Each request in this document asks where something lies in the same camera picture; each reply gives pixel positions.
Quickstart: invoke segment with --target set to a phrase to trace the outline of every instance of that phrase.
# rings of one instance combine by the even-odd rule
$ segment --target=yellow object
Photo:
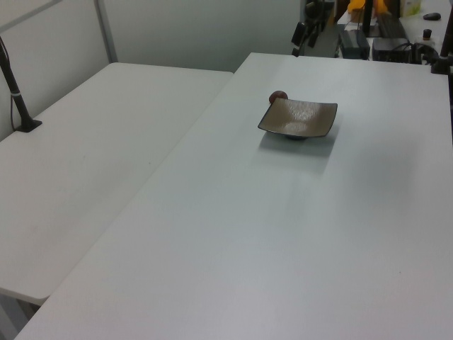
[[[373,1],[374,12],[376,14],[385,13],[388,11],[384,0],[374,0]],[[351,0],[348,5],[348,13],[351,13],[355,9],[363,9],[365,7],[365,0]]]

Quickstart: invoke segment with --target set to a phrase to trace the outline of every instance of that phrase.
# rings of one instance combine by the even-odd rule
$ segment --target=square plate
[[[338,104],[275,99],[258,127],[293,139],[324,137],[331,130]]]

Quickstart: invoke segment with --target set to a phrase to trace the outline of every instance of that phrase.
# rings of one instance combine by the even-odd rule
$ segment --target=white table
[[[448,0],[423,0],[419,14],[414,16],[406,16],[400,18],[400,22],[406,31],[408,39],[411,43],[415,42],[415,38],[423,35],[423,30],[426,28],[432,31],[432,39],[435,41],[435,49],[440,52],[444,41],[445,30],[447,29],[448,18],[450,15],[451,5]],[[428,13],[438,12],[442,18],[439,21],[423,20],[423,16]],[[376,23],[376,19],[372,19],[372,25]],[[357,29],[357,23],[350,22],[350,14],[346,11],[338,20],[337,24],[346,25],[346,30]],[[372,47],[374,38],[369,38],[369,46]]]
[[[0,143],[0,293],[42,304],[231,78],[111,64]]]
[[[17,340],[451,339],[449,96],[429,72],[251,55]],[[259,130],[276,89],[338,103],[328,136]]]

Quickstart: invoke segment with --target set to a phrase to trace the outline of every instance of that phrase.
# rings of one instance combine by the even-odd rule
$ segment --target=black box
[[[404,38],[375,38],[372,54],[378,62],[409,62],[411,46]]]
[[[344,30],[338,39],[344,59],[368,59],[369,44],[361,30]]]

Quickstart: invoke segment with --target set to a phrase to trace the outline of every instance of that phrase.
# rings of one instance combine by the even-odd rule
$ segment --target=power adapter
[[[344,30],[338,37],[338,43],[344,59],[368,60],[369,44],[361,30]]]

